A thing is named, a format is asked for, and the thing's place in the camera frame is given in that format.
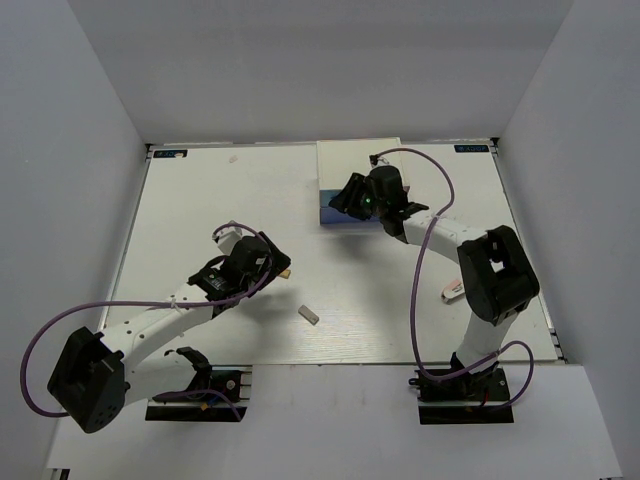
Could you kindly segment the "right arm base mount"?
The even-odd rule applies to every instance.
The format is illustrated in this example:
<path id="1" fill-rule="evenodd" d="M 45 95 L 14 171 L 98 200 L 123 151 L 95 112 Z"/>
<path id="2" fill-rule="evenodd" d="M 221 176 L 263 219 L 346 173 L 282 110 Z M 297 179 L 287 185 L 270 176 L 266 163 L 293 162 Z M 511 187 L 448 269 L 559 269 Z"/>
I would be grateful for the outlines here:
<path id="1" fill-rule="evenodd" d="M 436 382 L 419 370 L 408 385 L 417 393 L 421 425 L 489 425 L 512 424 L 514 415 L 511 392 L 505 372 L 490 367 L 485 373 Z"/>

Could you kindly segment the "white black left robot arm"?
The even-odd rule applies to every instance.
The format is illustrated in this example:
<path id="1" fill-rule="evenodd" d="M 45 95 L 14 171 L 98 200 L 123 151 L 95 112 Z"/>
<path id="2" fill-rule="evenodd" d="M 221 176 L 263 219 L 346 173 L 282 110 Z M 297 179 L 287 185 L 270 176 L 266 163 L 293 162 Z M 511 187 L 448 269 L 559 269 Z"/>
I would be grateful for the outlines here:
<path id="1" fill-rule="evenodd" d="M 208 261 L 168 300 L 116 301 L 116 306 L 147 309 L 131 323 L 96 333 L 82 327 L 69 336 L 47 389 L 84 432 L 97 432 L 118 415 L 129 402 L 136 369 L 160 347 L 200 325 L 198 308 L 211 308 L 215 318 L 291 264 L 262 232 L 231 232 L 216 241 L 228 251 Z"/>

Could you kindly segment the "light blue drawer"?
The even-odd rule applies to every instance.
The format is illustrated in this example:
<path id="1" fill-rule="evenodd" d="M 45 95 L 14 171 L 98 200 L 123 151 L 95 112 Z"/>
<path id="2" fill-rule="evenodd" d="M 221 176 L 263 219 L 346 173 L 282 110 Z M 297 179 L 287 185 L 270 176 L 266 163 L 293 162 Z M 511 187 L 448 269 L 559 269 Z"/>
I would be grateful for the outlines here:
<path id="1" fill-rule="evenodd" d="M 328 208 L 329 203 L 341 193 L 340 189 L 325 189 L 319 191 L 319 206 L 321 209 Z"/>

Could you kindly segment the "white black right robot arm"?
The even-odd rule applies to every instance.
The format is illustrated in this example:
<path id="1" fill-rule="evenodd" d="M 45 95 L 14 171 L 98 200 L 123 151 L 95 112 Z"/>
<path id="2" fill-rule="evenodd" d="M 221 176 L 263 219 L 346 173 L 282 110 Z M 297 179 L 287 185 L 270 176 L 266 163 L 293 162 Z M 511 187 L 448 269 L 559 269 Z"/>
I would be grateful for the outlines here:
<path id="1" fill-rule="evenodd" d="M 416 364 L 431 382 L 451 381 L 461 397 L 472 399 L 488 385 L 486 371 L 497 364 L 507 347 L 506 334 L 540 291 L 539 281 L 515 231 L 505 225 L 482 230 L 460 224 L 413 202 L 393 166 L 354 173 L 329 206 L 364 221 L 376 218 L 394 239 L 420 248 L 410 296 L 410 335 Z M 425 369 L 417 340 L 417 294 L 427 251 L 459 267 L 471 316 L 450 372 L 435 375 Z"/>

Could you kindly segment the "pink white binder clip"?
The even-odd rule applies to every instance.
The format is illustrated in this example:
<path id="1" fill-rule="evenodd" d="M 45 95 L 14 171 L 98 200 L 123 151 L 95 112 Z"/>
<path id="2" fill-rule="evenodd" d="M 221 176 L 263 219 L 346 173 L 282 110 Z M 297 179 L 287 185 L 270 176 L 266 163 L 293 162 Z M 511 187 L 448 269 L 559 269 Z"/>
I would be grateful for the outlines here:
<path id="1" fill-rule="evenodd" d="M 465 295 L 464 285 L 460 280 L 454 280 L 441 291 L 441 301 L 445 304 L 451 304 L 460 300 Z"/>

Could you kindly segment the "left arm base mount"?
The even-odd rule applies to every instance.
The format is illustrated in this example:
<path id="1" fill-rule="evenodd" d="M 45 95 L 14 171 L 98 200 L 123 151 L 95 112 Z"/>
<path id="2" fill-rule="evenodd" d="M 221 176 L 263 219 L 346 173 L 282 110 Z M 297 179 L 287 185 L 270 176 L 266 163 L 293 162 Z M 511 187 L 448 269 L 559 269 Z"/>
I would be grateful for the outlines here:
<path id="1" fill-rule="evenodd" d="M 236 423 L 249 407 L 253 370 L 250 366 L 201 370 L 179 395 L 148 401 L 150 422 Z"/>

